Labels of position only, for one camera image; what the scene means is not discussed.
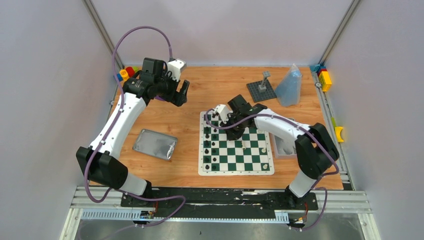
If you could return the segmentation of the green white chess board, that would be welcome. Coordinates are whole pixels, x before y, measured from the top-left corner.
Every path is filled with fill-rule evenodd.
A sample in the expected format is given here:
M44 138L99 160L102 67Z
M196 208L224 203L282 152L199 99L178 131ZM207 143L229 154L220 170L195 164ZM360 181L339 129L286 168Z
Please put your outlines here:
M200 176L270 176L275 173L270 136L245 128L241 138L228 140L224 130L207 124L199 114L198 174Z

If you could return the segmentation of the silver metal tin box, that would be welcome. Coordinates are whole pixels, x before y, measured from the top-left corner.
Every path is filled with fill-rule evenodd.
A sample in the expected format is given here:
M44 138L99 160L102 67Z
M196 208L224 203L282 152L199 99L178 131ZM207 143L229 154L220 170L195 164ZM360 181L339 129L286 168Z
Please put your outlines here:
M296 147L295 147L295 137L294 134L297 132L296 124L292 125L287 121L276 119L277 121L282 121L282 124L285 129L283 138L280 138L274 134L269 134L272 146L273 146L273 156L275 159L290 159L297 156Z

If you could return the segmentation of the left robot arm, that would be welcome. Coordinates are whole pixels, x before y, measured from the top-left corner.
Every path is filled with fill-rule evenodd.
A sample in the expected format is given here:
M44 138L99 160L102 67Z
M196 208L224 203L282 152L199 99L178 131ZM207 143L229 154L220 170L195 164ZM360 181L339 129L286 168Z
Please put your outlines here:
M186 66L179 58L165 62L146 57L139 71L132 76L121 76L121 96L111 116L91 144L81 146L76 152L86 182L132 193L142 207L152 203L151 183L130 173L119 161L121 149L136 119L151 100L159 97L177 107L187 102L190 82L184 80L179 87Z

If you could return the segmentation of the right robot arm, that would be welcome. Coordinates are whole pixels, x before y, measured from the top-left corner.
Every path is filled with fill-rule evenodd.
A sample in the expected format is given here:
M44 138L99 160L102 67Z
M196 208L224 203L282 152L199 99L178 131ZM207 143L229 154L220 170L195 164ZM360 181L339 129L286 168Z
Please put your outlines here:
M221 128L228 140L238 140L246 128L254 128L268 132L294 148L299 172L288 185L285 195L286 204L292 209L301 207L306 201L305 195L327 175L330 167L337 166L340 153L321 123L296 122L263 104L252 106L240 94L227 104L216 106L213 111L223 122Z

